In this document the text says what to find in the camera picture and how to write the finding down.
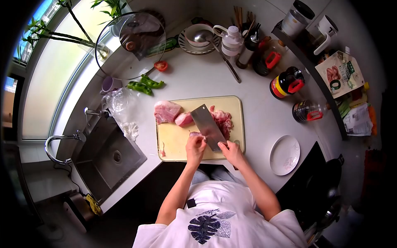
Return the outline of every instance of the cutting board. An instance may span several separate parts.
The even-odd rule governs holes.
[[[205,104],[209,109],[215,105],[215,110],[223,110],[231,114],[233,129],[230,132],[230,141],[240,144],[241,151],[245,150],[244,141],[244,122],[241,100],[236,96],[216,96],[205,98],[193,98],[184,100],[171,101],[182,106],[183,112],[193,111]],[[185,146],[190,132],[200,132],[193,123],[187,127],[179,127],[175,123],[161,123],[156,125],[157,128],[157,146],[158,150],[163,149],[165,156],[159,157],[162,161],[186,161]],[[225,158],[222,152],[213,152],[208,146],[203,155],[203,160],[213,160]]]

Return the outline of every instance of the knife on counter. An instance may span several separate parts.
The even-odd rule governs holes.
[[[191,115],[201,134],[206,137],[207,144],[211,150],[213,152],[221,151],[218,146],[218,142],[222,142],[225,145],[227,145],[227,142],[218,125],[212,118],[207,106],[205,106],[205,104],[201,105],[197,109],[193,110]]]

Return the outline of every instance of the bamboo plant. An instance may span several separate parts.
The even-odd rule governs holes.
[[[92,9],[94,9],[96,6],[98,6],[100,3],[105,2],[107,3],[109,7],[112,8],[112,10],[109,11],[100,11],[105,14],[108,14],[112,19],[117,18],[121,16],[121,10],[124,9],[124,7],[127,5],[127,2],[125,2],[121,7],[120,7],[120,0],[95,0],[93,1],[93,5],[91,6]]]
[[[63,33],[58,33],[58,32],[53,32],[50,30],[47,25],[44,23],[43,20],[35,20],[32,17],[32,22],[27,26],[25,29],[24,34],[27,32],[30,32],[30,34],[27,36],[27,38],[24,38],[24,35],[22,36],[22,41],[27,41],[32,45],[32,48],[34,48],[34,45],[36,41],[40,40],[41,38],[46,38],[46,39],[52,39],[52,40],[62,40],[62,41],[68,41],[68,42],[73,42],[77,44],[81,44],[90,48],[95,48],[95,42],[90,38],[90,36],[87,34],[87,32],[84,30],[83,26],[77,20],[75,14],[72,11],[72,2],[71,0],[58,0],[58,5],[61,7],[67,8],[77,25],[80,27],[81,31],[84,33],[87,39],[81,39],[76,36],[68,35],[68,34],[63,34]],[[17,53],[19,60],[21,60],[21,47],[18,44],[17,48]]]

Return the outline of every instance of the white t-shirt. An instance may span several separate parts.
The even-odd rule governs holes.
[[[187,199],[196,206],[178,209],[176,218],[164,224],[140,225],[133,248],[164,247],[307,247],[292,210],[284,210],[267,222],[254,210],[249,188],[228,181],[192,185]]]

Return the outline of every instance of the white plate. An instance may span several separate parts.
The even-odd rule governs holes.
[[[301,148],[291,135],[281,136],[270,152],[270,168],[274,174],[284,176],[290,173],[299,161]]]
[[[208,49],[205,49],[205,50],[197,50],[195,47],[191,46],[185,38],[186,29],[182,30],[182,32],[178,36],[178,44],[184,52],[193,54],[193,55],[204,55],[204,54],[209,54],[210,52],[215,50],[215,47],[213,47],[211,45],[209,45]],[[215,46],[219,45],[220,40],[221,39],[219,36],[217,36],[217,35],[214,36],[213,41],[214,41]]]

